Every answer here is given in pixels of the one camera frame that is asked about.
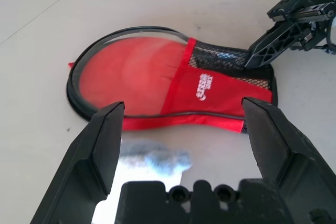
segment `red fabric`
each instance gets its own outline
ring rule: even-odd
[[[236,80],[224,74],[188,65],[195,40],[186,47],[182,63],[172,81],[161,114],[206,111],[244,116],[243,97],[271,102],[272,93],[264,88]]]
[[[234,132],[241,132],[244,121],[200,114],[164,116],[158,118],[124,118],[122,129],[125,131],[145,130],[181,124],[209,125]]]
[[[195,39],[187,45],[162,38],[129,38],[116,41],[95,54],[84,67],[79,89],[85,100],[101,108],[125,102],[124,130],[142,130],[178,124],[202,124],[241,132],[243,97],[271,102],[264,88],[224,74],[189,66]],[[223,116],[205,115],[214,112]]]
[[[157,115],[185,46],[163,38],[116,41],[86,64],[80,76],[80,93],[97,108],[124,101],[125,115]]]

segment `white floor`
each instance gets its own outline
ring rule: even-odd
[[[160,25],[213,44],[248,48],[272,26],[279,0],[0,0],[0,216],[29,223],[86,122],[65,94],[68,62],[120,28]],[[279,106],[336,172],[336,56],[288,51],[275,62]],[[124,133],[190,150],[182,177],[237,187],[260,177],[247,135],[205,126]]]

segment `white text logo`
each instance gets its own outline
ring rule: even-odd
[[[205,90],[211,88],[212,78],[212,76],[205,73],[200,75],[200,81],[196,92],[196,96],[200,101],[204,101],[206,99]]]

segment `mounting holes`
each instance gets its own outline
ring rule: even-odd
[[[272,55],[266,55],[265,57],[264,57],[264,61],[268,61],[268,60],[270,60],[272,58]]]
[[[267,51],[267,54],[270,54],[270,55],[272,55],[274,53],[275,53],[275,51],[274,51],[273,47],[270,47]]]
[[[265,48],[264,50],[262,50],[259,55],[265,55],[267,53],[267,48]]]
[[[296,36],[300,34],[300,30],[297,26],[295,26],[292,30],[292,32],[290,33],[290,36]]]
[[[284,39],[287,39],[288,35],[289,35],[290,31],[286,31],[284,34],[282,34],[280,37],[279,37],[279,40],[284,40]]]
[[[294,38],[289,38],[289,39],[287,39],[287,40],[285,41],[285,43],[284,43],[284,47],[289,46],[293,41],[294,41]]]
[[[220,201],[229,202],[236,200],[236,192],[227,185],[217,186],[214,192]]]
[[[328,18],[332,17],[333,15],[334,15],[333,10],[328,11],[328,13],[327,13]]]
[[[173,187],[168,194],[169,200],[173,200],[177,203],[184,203],[189,200],[189,191],[183,186]]]
[[[284,43],[283,41],[279,41],[278,43],[275,44],[274,48],[277,52],[281,50],[283,43]]]

